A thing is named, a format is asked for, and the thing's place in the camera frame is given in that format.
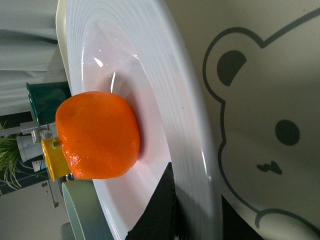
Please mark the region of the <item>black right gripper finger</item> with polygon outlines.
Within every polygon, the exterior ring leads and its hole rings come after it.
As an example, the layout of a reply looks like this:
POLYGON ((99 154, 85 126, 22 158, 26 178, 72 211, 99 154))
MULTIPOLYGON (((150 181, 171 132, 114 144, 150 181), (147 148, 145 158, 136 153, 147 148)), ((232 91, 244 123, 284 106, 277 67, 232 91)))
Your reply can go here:
POLYGON ((127 240, 173 240, 176 225, 176 190, 172 164, 168 163, 147 207, 127 240))

